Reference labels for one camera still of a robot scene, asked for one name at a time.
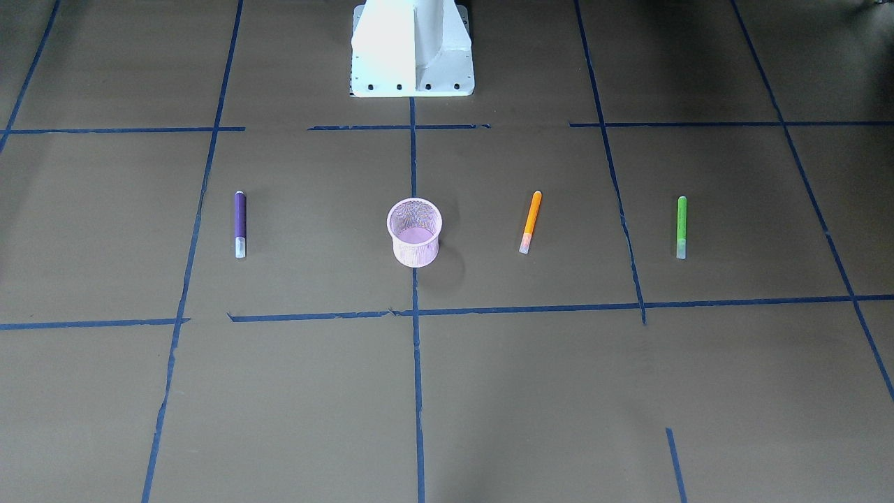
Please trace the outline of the orange marker pen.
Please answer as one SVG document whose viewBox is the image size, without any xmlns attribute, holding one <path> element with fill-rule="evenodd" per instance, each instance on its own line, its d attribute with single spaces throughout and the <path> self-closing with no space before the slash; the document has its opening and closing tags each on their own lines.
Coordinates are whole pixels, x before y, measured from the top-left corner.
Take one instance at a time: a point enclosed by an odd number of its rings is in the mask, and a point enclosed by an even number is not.
<svg viewBox="0 0 894 503">
<path fill-rule="evenodd" d="M 542 198 L 542 191 L 538 190 L 533 192 L 530 204 L 528 205 L 528 211 L 520 240 L 520 246 L 518 246 L 518 251 L 521 254 L 528 254 L 529 252 L 534 235 L 534 229 L 536 228 L 536 221 L 538 219 Z"/>
</svg>

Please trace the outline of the pink mesh pen holder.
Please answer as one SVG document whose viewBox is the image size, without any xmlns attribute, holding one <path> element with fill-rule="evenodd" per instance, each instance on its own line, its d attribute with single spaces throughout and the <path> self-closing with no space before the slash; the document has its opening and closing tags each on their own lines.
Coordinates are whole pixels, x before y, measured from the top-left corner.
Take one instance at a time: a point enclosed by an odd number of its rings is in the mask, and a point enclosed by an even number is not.
<svg viewBox="0 0 894 503">
<path fill-rule="evenodd" d="M 443 216 L 431 201 L 405 198 L 390 208 L 386 229 L 396 260 L 409 268 L 422 268 L 438 255 Z"/>
</svg>

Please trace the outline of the green marker pen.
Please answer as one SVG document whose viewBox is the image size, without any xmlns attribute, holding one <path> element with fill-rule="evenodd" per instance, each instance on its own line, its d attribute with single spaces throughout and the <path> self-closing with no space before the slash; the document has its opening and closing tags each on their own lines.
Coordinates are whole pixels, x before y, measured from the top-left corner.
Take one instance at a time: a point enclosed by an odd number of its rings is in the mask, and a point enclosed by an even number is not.
<svg viewBox="0 0 894 503">
<path fill-rule="evenodd" d="M 689 209 L 687 197 L 677 198 L 675 256 L 678 260 L 687 258 L 687 209 Z"/>
</svg>

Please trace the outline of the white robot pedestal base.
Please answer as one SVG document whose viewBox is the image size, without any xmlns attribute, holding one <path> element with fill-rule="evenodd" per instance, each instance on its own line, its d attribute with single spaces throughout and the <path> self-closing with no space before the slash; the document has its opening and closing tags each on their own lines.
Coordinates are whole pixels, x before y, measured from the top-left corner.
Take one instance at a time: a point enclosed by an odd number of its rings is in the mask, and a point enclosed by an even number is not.
<svg viewBox="0 0 894 503">
<path fill-rule="evenodd" d="M 467 7 L 366 1 L 353 9 L 349 92 L 357 98 L 470 96 L 476 86 Z"/>
</svg>

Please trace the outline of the purple marker pen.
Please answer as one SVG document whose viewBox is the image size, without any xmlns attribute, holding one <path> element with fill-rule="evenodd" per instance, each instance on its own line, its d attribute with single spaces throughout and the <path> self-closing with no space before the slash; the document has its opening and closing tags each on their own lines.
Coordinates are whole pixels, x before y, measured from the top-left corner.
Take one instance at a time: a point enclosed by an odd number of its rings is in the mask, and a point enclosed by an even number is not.
<svg viewBox="0 0 894 503">
<path fill-rule="evenodd" d="M 248 198 L 243 191 L 236 191 L 233 198 L 234 204 L 234 258 L 243 260 L 246 258 L 248 249 L 248 226 L 247 226 L 247 203 Z"/>
</svg>

